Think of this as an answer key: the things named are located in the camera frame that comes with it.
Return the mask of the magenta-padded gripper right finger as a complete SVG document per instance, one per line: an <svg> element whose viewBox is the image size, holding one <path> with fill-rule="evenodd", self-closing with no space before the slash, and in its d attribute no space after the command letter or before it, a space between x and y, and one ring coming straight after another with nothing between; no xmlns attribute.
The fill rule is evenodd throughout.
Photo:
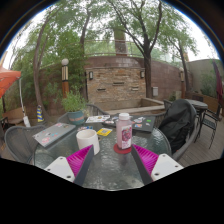
<svg viewBox="0 0 224 224"><path fill-rule="evenodd" d="M183 166L167 154L157 155L135 144L132 145L131 154L136 162L144 185L183 169Z"/></svg>

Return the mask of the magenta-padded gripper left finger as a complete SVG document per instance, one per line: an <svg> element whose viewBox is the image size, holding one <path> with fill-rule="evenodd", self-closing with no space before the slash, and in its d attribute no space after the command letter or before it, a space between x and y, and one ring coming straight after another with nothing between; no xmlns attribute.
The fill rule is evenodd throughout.
<svg viewBox="0 0 224 224"><path fill-rule="evenodd" d="M82 186L93 156L94 147L90 145L68 157L58 157L45 170Z"/></svg>

